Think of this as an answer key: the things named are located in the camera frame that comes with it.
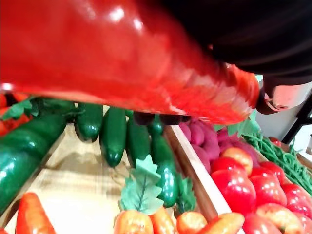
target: cucumber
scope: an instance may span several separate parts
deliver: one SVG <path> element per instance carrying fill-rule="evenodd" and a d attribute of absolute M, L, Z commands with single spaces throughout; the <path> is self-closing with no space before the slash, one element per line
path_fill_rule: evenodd
<path fill-rule="evenodd" d="M 133 111 L 132 110 L 127 110 L 126 109 L 125 113 L 126 113 L 126 116 L 129 117 L 129 118 L 133 116 Z"/>
<path fill-rule="evenodd" d="M 179 195 L 176 166 L 171 148 L 161 135 L 152 137 L 152 159 L 158 166 L 157 173 L 161 176 L 157 183 L 157 186 L 162 188 L 158 198 L 164 201 L 164 207 L 172 207 Z"/>
<path fill-rule="evenodd" d="M 100 132 L 101 153 L 110 167 L 117 166 L 126 144 L 126 115 L 123 109 L 110 107 L 105 113 Z"/>
<path fill-rule="evenodd" d="M 152 124 L 148 125 L 149 133 L 153 135 L 161 135 L 164 130 L 164 125 L 160 121 L 159 115 L 155 115 L 155 119 Z"/>
<path fill-rule="evenodd" d="M 89 103 L 79 103 L 80 114 L 76 115 L 75 130 L 82 140 L 94 142 L 101 130 L 103 121 L 103 106 Z"/>
<path fill-rule="evenodd" d="M 136 160 L 144 160 L 151 154 L 151 141 L 147 127 L 138 125 L 131 117 L 127 123 L 126 151 L 132 167 L 135 167 Z"/>
<path fill-rule="evenodd" d="M 54 98 L 39 98 L 39 116 L 59 114 L 64 115 L 67 122 L 73 122 L 76 115 L 75 103 Z"/>
<path fill-rule="evenodd" d="M 0 138 L 0 216 L 63 133 L 62 115 L 45 115 Z"/>

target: wooden crate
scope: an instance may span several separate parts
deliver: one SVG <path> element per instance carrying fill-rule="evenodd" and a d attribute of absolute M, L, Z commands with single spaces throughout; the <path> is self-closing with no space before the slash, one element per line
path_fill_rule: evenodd
<path fill-rule="evenodd" d="M 186 139 L 180 128 L 168 127 L 164 136 L 175 153 L 178 170 L 193 180 L 197 197 L 196 209 L 207 220 L 230 212 L 197 155 L 191 147 L 186 146 Z M 129 161 L 124 152 L 122 163 L 116 170 L 109 168 L 101 156 L 99 140 L 93 143 L 81 142 L 73 124 L 68 124 L 61 143 L 39 173 L 30 179 L 31 182 L 24 187 L 22 193 L 32 191 L 38 194 L 58 234 L 112 234 L 114 218 L 119 214 L 118 201 L 124 183 L 120 174 L 127 175 L 128 166 Z M 15 233 L 17 207 L 10 206 L 5 217 L 1 217 L 0 225 L 9 234 Z M 167 211 L 174 220 L 173 209 Z"/>

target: fake tomato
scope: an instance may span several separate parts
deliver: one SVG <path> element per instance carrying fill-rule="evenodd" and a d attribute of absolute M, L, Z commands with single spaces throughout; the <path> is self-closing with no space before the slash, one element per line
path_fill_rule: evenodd
<path fill-rule="evenodd" d="M 279 167 L 275 163 L 269 162 L 269 161 L 260 162 L 260 166 L 268 168 L 271 172 L 273 172 L 277 176 L 280 184 L 284 183 L 286 177 L 285 177 L 285 173 L 281 167 Z"/>
<path fill-rule="evenodd" d="M 220 157 L 212 163 L 211 173 L 220 170 L 237 170 L 241 171 L 247 176 L 245 168 L 234 158 L 231 157 Z"/>
<path fill-rule="evenodd" d="M 247 174 L 250 175 L 253 169 L 252 157 L 237 147 L 231 147 L 223 151 L 221 157 L 231 157 L 239 162 L 246 170 Z"/>
<path fill-rule="evenodd" d="M 290 211 L 302 213 L 312 218 L 312 203 L 310 195 L 296 184 L 284 184 L 282 189 L 287 198 L 287 208 Z"/>
<path fill-rule="evenodd" d="M 255 208 L 255 189 L 244 174 L 235 170 L 221 170 L 212 173 L 211 178 L 232 211 L 245 215 Z"/>
<path fill-rule="evenodd" d="M 277 138 L 275 138 L 273 136 L 270 136 L 269 139 L 277 147 L 281 147 L 282 146 L 282 143 Z"/>
<path fill-rule="evenodd" d="M 249 214 L 245 217 L 243 230 L 245 234 L 281 234 L 273 223 L 256 214 Z"/>
<path fill-rule="evenodd" d="M 114 234 L 153 234 L 153 224 L 144 213 L 136 210 L 122 211 L 115 221 Z"/>
<path fill-rule="evenodd" d="M 250 181 L 254 186 L 257 196 L 256 206 L 267 203 L 276 203 L 282 206 L 287 205 L 286 195 L 274 178 L 255 175 L 250 178 Z"/>
<path fill-rule="evenodd" d="M 279 180 L 277 176 L 272 171 L 270 171 L 269 169 L 265 167 L 254 167 L 249 177 L 253 177 L 253 176 L 262 176 L 262 177 L 272 178 L 277 184 L 279 184 Z"/>
<path fill-rule="evenodd" d="M 201 213 L 193 211 L 184 212 L 176 220 L 179 234 L 196 234 L 207 224 L 207 220 Z"/>
<path fill-rule="evenodd" d="M 306 217 L 304 214 L 298 212 L 293 213 L 299 218 L 305 231 L 304 234 L 312 234 L 312 220 Z"/>
<path fill-rule="evenodd" d="M 16 234 L 56 234 L 38 196 L 25 193 L 19 203 Z"/>
<path fill-rule="evenodd" d="M 279 204 L 265 204 L 259 206 L 256 214 L 268 219 L 284 234 L 303 234 L 303 226 L 300 220 L 287 208 Z"/>
<path fill-rule="evenodd" d="M 197 234 L 236 234 L 243 226 L 244 216 L 239 213 L 221 214 Z"/>

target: red pepper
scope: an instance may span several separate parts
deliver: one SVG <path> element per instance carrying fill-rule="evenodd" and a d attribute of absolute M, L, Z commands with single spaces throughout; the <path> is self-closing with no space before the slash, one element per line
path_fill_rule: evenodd
<path fill-rule="evenodd" d="M 8 234 L 3 228 L 0 228 L 0 234 Z"/>
<path fill-rule="evenodd" d="M 253 74 L 204 53 L 157 1 L 4 1 L 0 64 L 0 90 L 221 124 L 245 119 L 259 94 Z"/>
<path fill-rule="evenodd" d="M 20 200 L 16 234 L 56 234 L 35 193 L 26 193 Z"/>
<path fill-rule="evenodd" d="M 6 107 L 6 97 L 4 94 L 0 94 L 0 108 Z"/>

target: green leaf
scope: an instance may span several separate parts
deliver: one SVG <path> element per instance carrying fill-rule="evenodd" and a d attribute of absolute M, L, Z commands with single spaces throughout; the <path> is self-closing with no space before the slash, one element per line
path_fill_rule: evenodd
<path fill-rule="evenodd" d="M 176 176 L 180 190 L 177 200 L 179 212 L 193 211 L 196 205 L 196 197 L 194 191 L 192 191 L 193 183 L 189 178 L 183 179 L 180 173 L 177 173 Z"/>
<path fill-rule="evenodd" d="M 216 131 L 219 131 L 220 129 L 224 128 L 226 125 L 222 125 L 222 124 L 214 124 L 214 129 Z"/>
<path fill-rule="evenodd" d="M 125 187 L 121 190 L 123 209 L 152 215 L 163 205 L 163 201 L 157 198 L 161 188 L 156 186 L 160 180 L 156 171 L 157 165 L 153 164 L 150 155 L 145 160 L 136 160 L 136 168 L 130 171 L 132 178 L 125 179 Z"/>
<path fill-rule="evenodd" d="M 9 118 L 18 119 L 20 116 L 27 111 L 30 111 L 33 107 L 32 103 L 30 102 L 31 99 L 35 97 L 29 97 L 25 101 L 16 103 L 12 105 L 7 112 L 5 112 L 2 116 L 2 120 L 7 120 Z"/>
<path fill-rule="evenodd" d="M 242 134 L 258 133 L 260 131 L 260 126 L 256 121 L 256 114 L 256 111 L 253 111 L 246 120 L 228 125 L 229 135 L 237 133 L 238 136 L 241 136 Z M 217 131 L 221 129 L 222 126 L 226 127 L 226 125 L 214 125 L 214 129 Z"/>

